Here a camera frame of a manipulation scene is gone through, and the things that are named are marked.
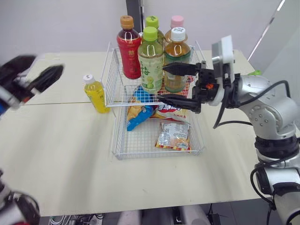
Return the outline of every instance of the white bottle cap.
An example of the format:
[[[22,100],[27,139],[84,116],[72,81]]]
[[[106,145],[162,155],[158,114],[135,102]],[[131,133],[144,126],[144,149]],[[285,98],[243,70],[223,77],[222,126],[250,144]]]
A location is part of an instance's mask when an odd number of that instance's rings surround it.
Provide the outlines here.
[[[83,76],[83,82],[90,84],[90,83],[94,83],[96,80],[93,77],[93,75],[84,75]]]
[[[174,27],[171,30],[172,41],[184,41],[186,39],[186,29],[183,27]]]

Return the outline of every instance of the table surface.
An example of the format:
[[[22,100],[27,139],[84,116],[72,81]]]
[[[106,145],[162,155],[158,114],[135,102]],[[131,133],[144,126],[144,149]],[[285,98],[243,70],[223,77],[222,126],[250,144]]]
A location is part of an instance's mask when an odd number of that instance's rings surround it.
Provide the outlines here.
[[[210,51],[204,51],[206,59]],[[46,54],[29,76],[63,61],[62,78],[0,123],[0,165],[11,188],[27,192],[41,215],[83,214],[257,198],[249,175],[257,162],[252,127],[212,129],[219,107],[197,115],[206,150],[195,157],[119,161],[112,154],[114,114],[96,113],[82,90],[101,76],[104,52]],[[235,72],[253,71],[235,51]],[[120,108],[114,108],[119,115]],[[226,110],[224,120],[247,120]]]

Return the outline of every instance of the bottle cap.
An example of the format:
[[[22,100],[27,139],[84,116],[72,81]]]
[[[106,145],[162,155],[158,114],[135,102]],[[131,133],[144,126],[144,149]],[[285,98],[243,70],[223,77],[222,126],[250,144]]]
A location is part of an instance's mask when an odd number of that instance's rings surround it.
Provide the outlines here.
[[[151,15],[146,18],[146,27],[155,27],[156,29],[159,27],[158,17]]]
[[[172,41],[184,41],[186,39],[186,29],[183,27],[175,27],[171,30]]]
[[[84,75],[83,76],[83,82],[85,82],[86,84],[90,84],[90,83],[94,83],[96,80],[93,77],[93,75]]]
[[[120,22],[121,22],[121,27],[123,29],[129,30],[129,29],[132,29],[134,27],[133,18],[129,15],[121,16]]]
[[[146,41],[155,41],[158,38],[158,30],[155,27],[145,27],[142,37]]]
[[[181,15],[174,15],[171,18],[171,28],[183,27],[184,18]]]

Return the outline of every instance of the wire basket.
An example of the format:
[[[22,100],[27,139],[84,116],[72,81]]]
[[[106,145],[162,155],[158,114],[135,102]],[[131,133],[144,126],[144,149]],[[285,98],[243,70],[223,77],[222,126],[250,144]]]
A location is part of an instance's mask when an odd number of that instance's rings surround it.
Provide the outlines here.
[[[198,43],[196,42],[195,45],[198,47],[197,50],[200,51],[203,57],[202,51]],[[196,64],[198,62],[201,62],[199,61],[195,47],[190,46],[190,49],[191,49],[191,57],[189,63]],[[137,89],[139,85],[141,85],[141,78],[132,80],[125,77],[123,73],[122,58],[121,58],[119,48],[111,48],[111,44],[109,44],[108,52],[106,55],[109,55],[110,51],[112,51],[112,55],[109,64],[109,72],[108,72],[106,88],[105,88],[106,106],[112,107],[112,106],[127,106],[127,105],[163,105],[164,103],[158,100],[157,95],[169,94],[169,92],[165,89],[164,82],[162,85],[162,89],[159,90],[156,94],[154,94],[154,98],[151,99],[149,102],[131,103],[130,100],[132,98],[134,91]],[[194,84],[196,79],[197,78],[194,76],[187,76],[186,86],[183,89],[183,91],[178,94],[188,97],[188,94],[191,93],[189,91],[191,88],[191,84]]]
[[[168,120],[148,119],[135,127],[134,130],[127,131],[127,111],[127,106],[122,107],[120,121],[117,123],[119,127],[115,127],[113,153],[117,159],[195,156],[204,149],[201,127],[193,113],[188,113],[191,124],[188,133],[191,150],[179,151],[155,147],[161,133],[160,123],[166,123]]]

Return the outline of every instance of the plastic bottle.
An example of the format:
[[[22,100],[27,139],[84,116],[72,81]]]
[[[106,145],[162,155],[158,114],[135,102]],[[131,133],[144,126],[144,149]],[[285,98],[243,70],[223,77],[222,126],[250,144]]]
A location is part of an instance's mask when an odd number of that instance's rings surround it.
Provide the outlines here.
[[[169,43],[172,42],[171,40],[171,30],[175,27],[183,27],[184,18],[181,15],[174,15],[171,18],[171,29],[166,32],[165,34],[165,46],[167,46]]]
[[[146,17],[146,27],[155,27],[157,29],[157,41],[164,46],[164,34],[161,32],[159,28],[158,17],[155,15],[151,15]]]
[[[161,89],[163,82],[164,49],[157,42],[158,32],[154,27],[143,31],[144,41],[138,49],[142,74],[142,88],[148,93]]]
[[[117,35],[124,75],[129,79],[137,79],[141,76],[137,49],[141,45],[141,37],[133,27],[133,18],[123,15],[120,18],[123,28]]]
[[[102,84],[99,81],[96,81],[92,75],[83,76],[83,81],[85,82],[84,91],[90,98],[95,109],[99,113],[108,113],[110,108],[105,106],[105,96]]]
[[[165,65],[171,62],[189,63],[190,48],[184,43],[186,30],[183,27],[173,28],[172,42],[165,47]],[[165,71],[165,89],[172,93],[181,92],[187,81],[187,76],[172,75]]]

